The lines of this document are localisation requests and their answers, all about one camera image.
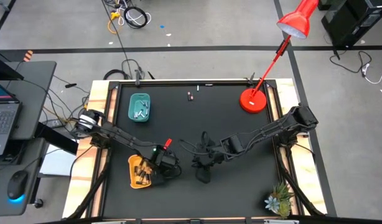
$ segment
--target orange basket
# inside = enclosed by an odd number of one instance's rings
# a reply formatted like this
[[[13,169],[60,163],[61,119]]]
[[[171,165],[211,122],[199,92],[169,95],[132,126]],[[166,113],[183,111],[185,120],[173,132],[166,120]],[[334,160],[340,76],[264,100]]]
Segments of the orange basket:
[[[129,157],[128,162],[129,162],[129,171],[130,171],[130,186],[134,189],[141,189],[144,187],[149,187],[151,185],[151,180],[147,182],[147,184],[137,184],[137,179],[139,179],[139,176],[136,174],[134,171],[136,167],[139,167],[140,163],[142,161],[142,157],[138,155],[133,155]],[[149,168],[147,166],[147,162],[144,162],[143,167]]]

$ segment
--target red desk lamp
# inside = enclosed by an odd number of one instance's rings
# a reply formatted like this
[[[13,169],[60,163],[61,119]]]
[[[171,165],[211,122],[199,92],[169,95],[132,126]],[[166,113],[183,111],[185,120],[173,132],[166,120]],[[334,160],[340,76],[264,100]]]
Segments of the red desk lamp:
[[[256,88],[249,88],[242,92],[240,97],[241,107],[249,113],[259,113],[262,111],[267,104],[266,96],[262,91],[259,90],[261,84],[266,78],[267,74],[270,72],[274,64],[276,63],[279,56],[284,54],[284,51],[289,43],[291,36],[295,36],[300,39],[306,39],[310,31],[310,16],[317,7],[319,0],[302,0],[297,9],[294,12],[286,14],[278,22],[277,26],[289,34],[285,40],[282,41],[281,45],[277,50],[277,55],[274,57],[273,62],[264,73],[263,77],[260,79]]]

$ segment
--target lamp shade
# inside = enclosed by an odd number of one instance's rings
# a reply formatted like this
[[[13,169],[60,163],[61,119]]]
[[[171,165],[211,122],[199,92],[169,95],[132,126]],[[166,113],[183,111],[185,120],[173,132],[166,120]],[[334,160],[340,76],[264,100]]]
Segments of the lamp shade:
[[[318,6],[319,0],[302,0],[294,12],[286,14],[277,26],[285,33],[300,39],[306,39],[310,31],[310,16]]]

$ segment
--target laptop keyboard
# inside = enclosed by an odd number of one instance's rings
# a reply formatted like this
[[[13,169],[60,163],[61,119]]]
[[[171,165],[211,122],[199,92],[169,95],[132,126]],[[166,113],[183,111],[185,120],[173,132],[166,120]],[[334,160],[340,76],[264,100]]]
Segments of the laptop keyboard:
[[[15,115],[15,110],[0,111],[0,134],[7,134],[10,131],[11,123]]]

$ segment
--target wooden table frame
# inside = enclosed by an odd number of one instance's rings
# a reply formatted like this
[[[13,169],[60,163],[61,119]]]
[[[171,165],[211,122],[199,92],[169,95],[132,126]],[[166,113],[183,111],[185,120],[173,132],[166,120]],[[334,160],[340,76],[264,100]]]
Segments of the wooden table frame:
[[[141,82],[184,82],[185,80],[141,80]],[[217,81],[240,81],[240,79],[219,79],[219,80],[186,80],[190,82],[203,81],[205,83],[217,82]],[[273,112],[273,118],[278,119],[281,114],[278,114],[277,106],[281,106],[282,114],[286,114],[292,106],[298,104],[296,91],[292,79],[283,78],[275,79],[278,95],[274,94],[274,89],[271,86],[267,87],[268,98],[270,100],[271,111]],[[113,120],[114,108],[116,103],[116,89],[112,90],[110,101],[107,102],[108,96],[108,87],[110,82],[128,82],[134,83],[134,80],[95,80],[93,82],[90,98],[88,103],[88,109],[98,110],[100,112],[105,112],[105,108],[109,105],[108,112],[108,121]],[[310,137],[298,136],[298,144],[300,146],[310,149]],[[82,154],[86,149],[90,147],[89,145],[90,138],[82,139],[79,143],[77,156]],[[325,206],[324,196],[322,193],[322,188],[320,185],[320,179],[318,176],[317,168],[315,166],[314,158],[308,150],[303,147],[295,145],[292,147],[292,161],[289,163],[286,157],[285,149],[281,149],[281,156],[287,170],[294,170],[297,183],[302,191],[306,194],[309,200],[314,204],[314,206],[320,210],[322,213],[327,213],[327,207]],[[77,160],[73,166],[72,178],[70,181],[70,186],[67,195],[67,201],[65,203],[65,208],[63,211],[63,217],[68,217],[72,214],[80,202],[83,200],[84,196],[87,194],[91,187],[93,179],[96,179],[97,174],[99,174],[105,164],[107,151],[97,150],[97,148],[91,148],[85,155]],[[98,189],[95,194],[94,200],[92,201],[93,208],[83,214],[83,217],[86,215],[89,217],[96,217],[100,213],[100,200],[102,196],[102,186]],[[330,200],[331,205],[333,205],[332,198],[325,198]],[[292,214],[298,214],[298,209],[296,207],[296,200],[292,198]],[[304,208],[304,214],[308,215],[307,210]],[[252,217],[252,219],[262,219],[268,217]],[[188,220],[189,218],[184,219],[164,219],[164,220]],[[223,220],[223,219],[232,219],[232,220],[242,220],[245,217],[236,217],[236,218],[201,218],[204,220]],[[147,220],[162,220],[162,219],[143,219]]]

